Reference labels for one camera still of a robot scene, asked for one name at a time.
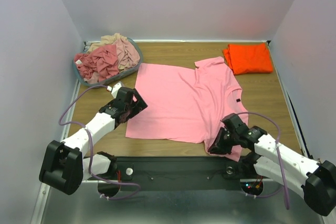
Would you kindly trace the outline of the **light pink t shirt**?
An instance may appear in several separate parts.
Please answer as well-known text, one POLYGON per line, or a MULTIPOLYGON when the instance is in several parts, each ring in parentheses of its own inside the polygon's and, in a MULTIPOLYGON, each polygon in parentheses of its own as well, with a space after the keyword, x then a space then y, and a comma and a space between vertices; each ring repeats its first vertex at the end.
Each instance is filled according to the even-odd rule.
POLYGON ((195 69, 142 63, 135 89, 148 105, 128 120, 126 137, 214 143, 221 120, 248 114, 242 103, 242 88, 223 57, 195 62, 195 69))

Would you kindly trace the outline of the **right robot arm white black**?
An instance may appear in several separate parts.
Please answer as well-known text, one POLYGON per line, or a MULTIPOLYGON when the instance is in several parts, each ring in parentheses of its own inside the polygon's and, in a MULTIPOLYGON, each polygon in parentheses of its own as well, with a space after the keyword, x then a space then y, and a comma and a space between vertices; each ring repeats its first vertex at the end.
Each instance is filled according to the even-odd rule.
POLYGON ((284 188, 285 205, 289 205, 292 190, 317 214, 328 216, 335 208, 335 165, 330 161, 318 162, 302 156, 279 142, 258 126, 248 127, 239 113, 222 119, 214 143, 208 152, 226 155, 235 146, 250 150, 247 161, 242 163, 244 175, 256 174, 270 178, 284 188))

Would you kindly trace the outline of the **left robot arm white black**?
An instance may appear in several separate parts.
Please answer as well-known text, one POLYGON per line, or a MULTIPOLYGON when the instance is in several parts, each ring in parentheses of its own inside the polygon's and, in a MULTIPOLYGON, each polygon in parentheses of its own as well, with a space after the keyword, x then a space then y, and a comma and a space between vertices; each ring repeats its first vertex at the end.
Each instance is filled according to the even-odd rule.
POLYGON ((101 107, 86 125, 78 123, 80 130, 62 141, 51 141, 45 151, 39 181, 67 195, 73 194, 81 183, 91 177, 105 184, 141 189, 137 183, 121 180, 117 159, 105 152, 93 152, 93 147, 105 135, 114 131, 147 108, 136 89, 107 86, 113 99, 101 107))

